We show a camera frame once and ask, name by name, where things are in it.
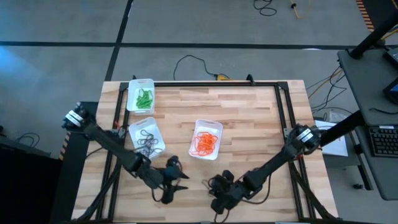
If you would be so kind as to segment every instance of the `black desk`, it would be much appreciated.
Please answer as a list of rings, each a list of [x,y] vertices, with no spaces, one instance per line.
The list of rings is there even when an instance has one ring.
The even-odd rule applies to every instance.
[[[322,136],[324,146],[336,138],[355,130],[361,150],[384,200],[398,200],[398,159],[373,157],[366,126],[398,124],[398,116],[369,111],[378,108],[398,111],[398,106],[385,99],[382,90],[398,78],[398,70],[382,57],[384,50],[368,50],[363,58],[352,59],[347,51],[338,52],[340,65],[354,94],[359,111],[338,123]]]

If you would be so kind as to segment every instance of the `wooden table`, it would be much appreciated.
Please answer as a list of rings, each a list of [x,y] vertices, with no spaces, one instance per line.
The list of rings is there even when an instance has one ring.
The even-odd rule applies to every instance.
[[[313,124],[310,105],[301,80],[288,81],[294,114],[300,124]],[[112,128],[119,82],[105,82],[96,114],[103,129]],[[212,198],[201,183],[223,170],[229,169],[235,177],[263,165],[280,151],[283,145],[279,112],[275,90],[266,86],[230,87],[157,87],[155,114],[160,132],[166,144],[166,153],[155,161],[155,167],[164,167],[171,155],[178,155],[183,171],[190,179],[180,185],[189,187],[175,194],[169,205],[154,202],[150,189],[142,180],[133,178],[125,170],[121,172],[115,209],[115,222],[209,222],[214,219],[210,208]],[[284,111],[288,118],[287,107]],[[126,97],[121,110],[125,109]],[[129,124],[144,119],[143,116],[129,116]],[[188,155],[195,121],[209,119],[223,124],[220,153],[215,161],[204,161]],[[129,135],[126,148],[132,149]],[[91,142],[88,152],[99,148]],[[104,171],[106,151],[102,150],[87,158],[73,211],[73,218],[79,217],[100,190]],[[305,157],[310,186],[319,201],[332,214],[337,215],[333,194],[326,173],[322,154],[316,151]],[[267,188],[252,201],[265,197]],[[305,197],[301,191],[303,209],[308,216]],[[107,215],[109,196],[104,206]],[[297,221],[292,184],[287,164],[273,173],[271,194],[261,205],[240,203],[231,210],[227,222],[271,222]]]

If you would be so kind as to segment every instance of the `black metal frame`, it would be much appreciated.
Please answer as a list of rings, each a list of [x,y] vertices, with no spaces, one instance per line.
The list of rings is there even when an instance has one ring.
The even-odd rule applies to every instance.
[[[280,125],[281,125],[281,130],[282,134],[284,133],[284,130],[286,130],[287,125],[286,125],[286,120],[285,120],[285,113],[284,113],[284,108],[282,104],[282,98],[280,95],[280,91],[284,92],[286,103],[287,103],[287,110],[290,118],[290,123],[291,126],[295,125],[295,116],[294,116],[294,111],[293,111],[293,105],[292,101],[290,99],[290,92],[289,92],[289,86],[287,82],[255,82],[253,80],[253,77],[251,75],[248,75],[247,79],[248,82],[241,81],[241,82],[155,82],[155,87],[171,87],[171,86],[268,86],[268,87],[273,87],[275,89],[275,97],[277,100],[277,106],[278,106],[278,111],[279,111],[279,116],[280,116]],[[116,109],[115,109],[115,115],[114,115],[114,122],[119,120],[120,116],[120,110],[121,110],[121,103],[123,100],[123,93],[127,89],[128,83],[127,82],[121,82],[120,87],[119,87],[119,95],[118,95],[118,100],[116,103]],[[128,116],[129,112],[128,110],[125,110],[124,114],[124,119],[123,119],[123,126],[122,127],[127,127],[128,124]],[[125,137],[121,142],[121,144],[124,144],[125,142]],[[119,172],[121,166],[118,164],[118,162],[115,165],[114,171],[111,174],[111,178],[109,178],[109,171],[111,168],[111,161],[112,161],[112,153],[108,151],[108,155],[106,158],[105,162],[105,168],[104,168],[104,175],[103,175],[103,181],[101,184],[101,189],[104,187],[108,187],[113,184],[113,189],[111,193],[111,198],[110,198],[110,206],[108,210],[108,217],[103,218],[103,199],[100,201],[98,204],[97,208],[97,213],[96,213],[96,218],[95,220],[90,220],[89,222],[112,222],[113,217],[114,217],[114,209],[116,205],[116,197],[117,197],[117,192],[118,192],[118,183],[119,183]],[[308,175],[307,171],[305,168],[305,163],[304,159],[301,157],[298,160],[299,163],[299,168],[300,168],[300,173],[302,176],[303,181],[309,186],[308,183]],[[296,211],[297,211],[297,217],[298,220],[302,220],[304,217],[303,214],[303,208],[302,208],[302,203],[300,199],[300,192],[299,188],[297,185],[296,179],[292,176],[292,173],[297,169],[295,168],[295,164],[293,162],[289,163],[289,170],[290,170],[290,177],[292,181],[292,188],[294,192],[294,200],[295,200],[295,206],[296,206]],[[315,209],[313,205],[310,202],[309,197],[306,195],[306,201],[308,205],[308,211],[310,218],[316,218],[315,216]]]

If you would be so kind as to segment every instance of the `white paper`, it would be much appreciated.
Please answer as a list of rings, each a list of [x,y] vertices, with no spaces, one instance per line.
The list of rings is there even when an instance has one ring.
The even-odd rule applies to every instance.
[[[336,124],[325,121],[315,121],[315,125],[321,130],[327,130]],[[348,156],[345,137],[342,136],[326,146],[323,146],[322,153],[335,156]]]

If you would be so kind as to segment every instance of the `white plastic container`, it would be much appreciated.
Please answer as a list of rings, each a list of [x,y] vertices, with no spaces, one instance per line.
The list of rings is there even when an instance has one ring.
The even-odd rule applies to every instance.
[[[138,140],[146,138],[146,136],[142,135],[142,132],[141,132],[142,130],[145,130],[148,133],[153,134],[154,139],[158,140],[157,144],[154,144],[153,148],[159,149],[159,150],[154,151],[149,156],[149,159],[154,159],[154,158],[160,156],[161,154],[163,154],[166,146],[164,144],[162,135],[160,134],[159,128],[157,127],[155,118],[146,118],[146,119],[138,121],[134,124],[131,124],[129,126],[129,133],[130,133],[132,145],[134,146],[134,148],[143,146],[142,144],[138,143]]]
[[[195,137],[200,132],[208,132],[208,133],[210,133],[212,135],[217,136],[217,138],[218,138],[217,141],[215,142],[214,151],[210,155],[198,156],[198,155],[192,154],[192,152],[196,151],[196,148],[195,148],[195,144],[196,144],[195,143]],[[193,132],[192,143],[191,143],[191,147],[190,147],[188,153],[192,157],[196,157],[198,159],[208,159],[208,160],[217,159],[218,150],[220,149],[220,142],[221,142],[222,133],[223,133],[223,125],[221,123],[216,122],[216,121],[207,121],[207,120],[204,120],[204,119],[198,119],[195,122],[195,131]]]
[[[139,109],[136,105],[137,98],[142,94],[141,89],[152,92],[152,104],[149,109]],[[127,110],[131,111],[133,115],[152,115],[155,113],[155,85],[150,78],[131,80],[129,82],[129,93],[127,96]]]

